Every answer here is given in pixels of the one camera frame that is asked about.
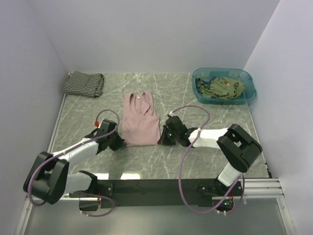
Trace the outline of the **pink tank top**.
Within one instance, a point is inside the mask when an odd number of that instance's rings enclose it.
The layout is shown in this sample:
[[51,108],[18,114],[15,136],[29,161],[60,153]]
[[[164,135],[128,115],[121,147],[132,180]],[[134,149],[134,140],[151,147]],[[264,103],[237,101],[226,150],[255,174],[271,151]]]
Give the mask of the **pink tank top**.
[[127,147],[157,145],[160,139],[159,122],[151,90],[125,94],[122,139]]

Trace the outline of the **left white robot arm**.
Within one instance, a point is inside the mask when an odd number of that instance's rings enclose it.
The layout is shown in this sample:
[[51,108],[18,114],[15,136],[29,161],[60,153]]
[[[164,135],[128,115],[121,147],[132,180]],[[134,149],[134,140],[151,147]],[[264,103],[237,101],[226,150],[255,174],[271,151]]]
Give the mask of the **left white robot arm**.
[[112,151],[126,144],[118,133],[119,122],[108,119],[95,122],[96,128],[78,143],[54,153],[41,152],[24,182],[23,190],[34,203],[34,198],[55,204],[64,194],[82,192],[91,197],[98,193],[98,178],[87,171],[70,174],[69,171],[88,157],[95,156],[107,148]]

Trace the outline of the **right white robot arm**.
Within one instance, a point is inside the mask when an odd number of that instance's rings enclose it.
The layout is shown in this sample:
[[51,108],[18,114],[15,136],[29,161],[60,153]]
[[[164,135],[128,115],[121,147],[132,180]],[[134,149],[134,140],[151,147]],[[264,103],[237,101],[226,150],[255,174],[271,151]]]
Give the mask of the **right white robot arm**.
[[262,153],[261,145],[240,125],[232,124],[223,129],[187,128],[179,117],[169,116],[163,125],[159,145],[183,147],[209,147],[222,151],[227,164],[209,184],[197,186],[200,193],[226,195],[232,184],[246,173]]

